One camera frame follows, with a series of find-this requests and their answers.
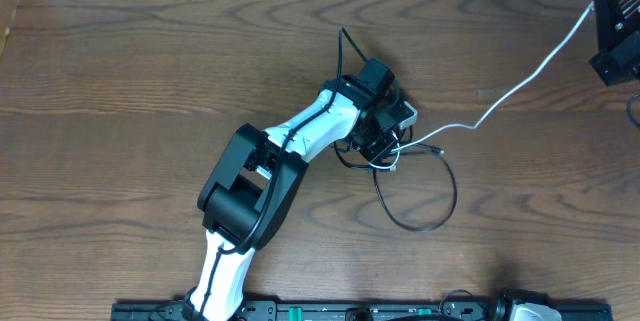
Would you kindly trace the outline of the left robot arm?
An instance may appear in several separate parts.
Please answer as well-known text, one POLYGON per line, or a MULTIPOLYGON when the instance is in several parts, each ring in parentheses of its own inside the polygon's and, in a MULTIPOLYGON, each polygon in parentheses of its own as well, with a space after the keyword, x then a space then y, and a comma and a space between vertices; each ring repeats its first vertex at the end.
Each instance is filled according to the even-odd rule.
POLYGON ((195 289, 184 301, 187 320, 228 320, 243 299, 254 253, 286 218, 309 164, 343 140, 370 163, 386 158, 395 138, 379 116, 395 75, 369 59, 357 75, 326 81, 317 99, 286 122, 232 136, 197 199, 207 251, 195 289))

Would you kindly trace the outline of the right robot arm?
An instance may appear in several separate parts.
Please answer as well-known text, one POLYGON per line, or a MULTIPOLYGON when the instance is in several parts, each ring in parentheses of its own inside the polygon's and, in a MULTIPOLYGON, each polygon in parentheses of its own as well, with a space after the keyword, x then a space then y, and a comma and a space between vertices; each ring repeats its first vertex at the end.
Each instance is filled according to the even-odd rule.
POLYGON ((607 86, 639 79, 639 0, 593 0, 598 52, 590 65, 607 86))

